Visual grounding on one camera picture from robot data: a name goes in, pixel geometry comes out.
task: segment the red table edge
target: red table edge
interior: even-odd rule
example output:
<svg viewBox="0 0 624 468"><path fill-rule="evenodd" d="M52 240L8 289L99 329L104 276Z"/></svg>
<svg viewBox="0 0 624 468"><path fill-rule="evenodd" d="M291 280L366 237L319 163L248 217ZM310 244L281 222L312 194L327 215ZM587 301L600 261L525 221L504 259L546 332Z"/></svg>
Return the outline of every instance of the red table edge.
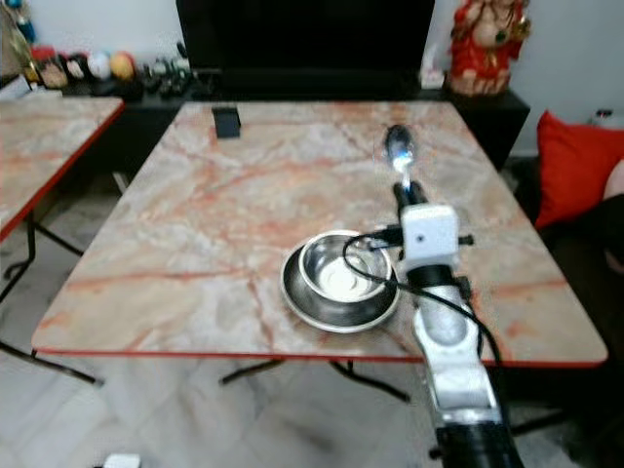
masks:
<svg viewBox="0 0 624 468"><path fill-rule="evenodd" d="M166 351L90 351L90 350L63 350L57 348L35 347L37 353L67 357L94 357L94 358L187 358L187 359L266 359L266 360L292 360L292 361L357 361L388 364L420 364L424 358L416 356L389 357L389 356L333 356L317 354L314 356L304 354L270 354L270 353L199 353L199 352L166 352ZM608 358L597 361L578 362L551 362L551 361L503 361L503 368L510 369L593 369L599 367ZM492 367L494 361L484 360L484 363Z"/></svg>
<svg viewBox="0 0 624 468"><path fill-rule="evenodd" d="M119 115L123 112L126 104L121 101L117 108L108 116L106 119L97 127L97 129L85 140L84 143L80 145L80 147L63 163L63 165L58 168L50 179L39 189L37 192L28 200L28 202L23 206L23 208L13 216L13 219L9 221L5 226L0 230L0 242L4 241L6 237L15 229L15 227L30 213L30 211L39 203L39 201L50 191L50 189L59 181L61 177L69 170L69 168L73 165L73 163L83 155L83 153L92 145L92 143L98 139L98 137L108 128L110 125L119 117Z"/></svg>

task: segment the television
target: television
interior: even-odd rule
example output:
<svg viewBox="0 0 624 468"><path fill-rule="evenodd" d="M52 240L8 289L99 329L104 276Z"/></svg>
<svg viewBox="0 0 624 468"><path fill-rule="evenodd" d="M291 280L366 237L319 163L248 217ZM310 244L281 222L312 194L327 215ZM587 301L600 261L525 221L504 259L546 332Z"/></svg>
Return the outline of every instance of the television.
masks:
<svg viewBox="0 0 624 468"><path fill-rule="evenodd" d="M176 4L194 71L219 73L240 84L318 87L370 86L387 84L391 76L415 76L434 0Z"/></svg>

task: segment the white wall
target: white wall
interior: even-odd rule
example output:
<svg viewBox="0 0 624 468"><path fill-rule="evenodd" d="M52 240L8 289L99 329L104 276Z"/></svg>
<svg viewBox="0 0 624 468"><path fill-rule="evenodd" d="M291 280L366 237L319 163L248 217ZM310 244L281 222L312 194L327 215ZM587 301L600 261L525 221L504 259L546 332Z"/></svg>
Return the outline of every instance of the white wall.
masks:
<svg viewBox="0 0 624 468"><path fill-rule="evenodd" d="M427 46L449 66L449 34L460 0L437 0ZM58 49L128 50L138 59L176 53L175 0L30 0L43 43ZM624 109L624 0L533 0L533 33L514 65L512 88L531 107L517 154L535 154L535 126L550 108L570 122L599 107Z"/></svg>

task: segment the wire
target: wire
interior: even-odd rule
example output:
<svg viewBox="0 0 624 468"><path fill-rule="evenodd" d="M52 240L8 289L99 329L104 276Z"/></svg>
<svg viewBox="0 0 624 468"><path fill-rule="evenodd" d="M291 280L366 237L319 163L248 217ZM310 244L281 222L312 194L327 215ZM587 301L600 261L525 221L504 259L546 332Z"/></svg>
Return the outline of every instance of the wire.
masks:
<svg viewBox="0 0 624 468"><path fill-rule="evenodd" d="M386 278L382 278L380 276L376 276L376 275L372 275L371 273L369 273L368 271L363 271L361 269L359 269L357 266L355 266L353 263L351 263L351 261L349 261L349 258L347 256L347 251L349 249L349 247L351 247L353 244L355 244L356 242L362 241L364 239L370 239L370 238L374 238L374 233L366 233L366 234L359 234L357 236L354 236L352 238L350 238L347 242L344 243L344 246L342 248L342 259L344 260L344 262L347 264L347 266L352 269L353 271L355 271L356 273L358 273L359 275L368 278L372 281L375 281L376 283L381 283L385 286L388 287L393 287L393 288L397 288L399 290L402 291L407 291L408 293L412 293L414 295L419 295L421 297L427 297L431 300L435 300L443 305L445 305L446 307L448 307L449 309L451 309L453 312L458 313L459 315L465 317L466 319L470 320L473 324L475 324L477 326L477 328L479 329L480 334L482 333L487 340L487 344L489 344L489 348L491 349L491 353L494 357L494 365L500 369L502 368L502 357L500 354L500 349L498 348L498 344L496 344L496 339L494 338L494 335L492 334L492 332L489 330L488 326L486 324L484 324L481 320L479 320L479 318L477 318L476 315L474 314L474 309L472 307L472 305L470 304L470 302L466 299L466 303L468 305L468 307L470 308L470 310L473 312L472 314L469 312L466 312L464 309L462 309L460 306L458 306L457 304L455 304L454 302L451 302L448 299L445 299L444 297L441 297L439 295L433 294L431 292L428 292L426 290L424 290L423 288L419 288L417 286L412 286L412 285L406 285L404 283L400 283L396 280L393 279L386 279ZM496 396L496 400L498 402L498 405L500 406L500 412L501 412L501 416L503 419L503 422L505 423L505 425L507 427L509 427L509 414L507 411L507 407L506 405L503 404L501 398L500 398L500 393L503 393L503 389L504 389L504 384L502 382L502 373L499 372L498 375L496 376L497 380L498 380L498 392L496 392L496 389L494 389L494 393Z"/></svg>

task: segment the black tv screen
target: black tv screen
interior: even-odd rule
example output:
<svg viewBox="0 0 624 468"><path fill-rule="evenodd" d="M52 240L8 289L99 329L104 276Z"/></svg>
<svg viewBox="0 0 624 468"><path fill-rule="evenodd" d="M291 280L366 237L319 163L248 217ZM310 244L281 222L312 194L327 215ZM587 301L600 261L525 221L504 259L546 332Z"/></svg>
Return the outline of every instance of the black tv screen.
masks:
<svg viewBox="0 0 624 468"><path fill-rule="evenodd" d="M177 0L196 70L416 70L434 0Z"/></svg>

